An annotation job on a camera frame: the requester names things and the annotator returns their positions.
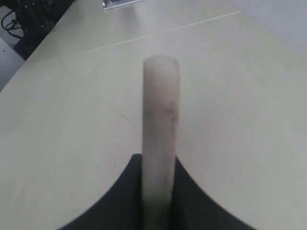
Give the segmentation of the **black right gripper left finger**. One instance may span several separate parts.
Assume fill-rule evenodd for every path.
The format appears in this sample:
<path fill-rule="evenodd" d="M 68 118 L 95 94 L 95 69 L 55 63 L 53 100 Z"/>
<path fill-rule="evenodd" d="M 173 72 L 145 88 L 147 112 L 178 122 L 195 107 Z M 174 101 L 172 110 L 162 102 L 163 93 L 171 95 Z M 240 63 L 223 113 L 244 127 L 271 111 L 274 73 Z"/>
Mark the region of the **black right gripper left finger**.
<path fill-rule="evenodd" d="M 62 230 L 140 230 L 142 155 L 133 154 L 112 187 Z"/>

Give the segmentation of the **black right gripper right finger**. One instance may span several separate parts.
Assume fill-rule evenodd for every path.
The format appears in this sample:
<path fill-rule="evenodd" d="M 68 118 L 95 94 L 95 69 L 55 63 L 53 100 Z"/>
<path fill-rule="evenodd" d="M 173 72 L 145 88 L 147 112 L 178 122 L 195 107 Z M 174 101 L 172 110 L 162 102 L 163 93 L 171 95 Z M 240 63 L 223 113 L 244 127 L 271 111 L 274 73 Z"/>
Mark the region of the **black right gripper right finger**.
<path fill-rule="evenodd" d="M 212 200 L 176 159 L 170 208 L 172 230 L 252 230 Z"/>

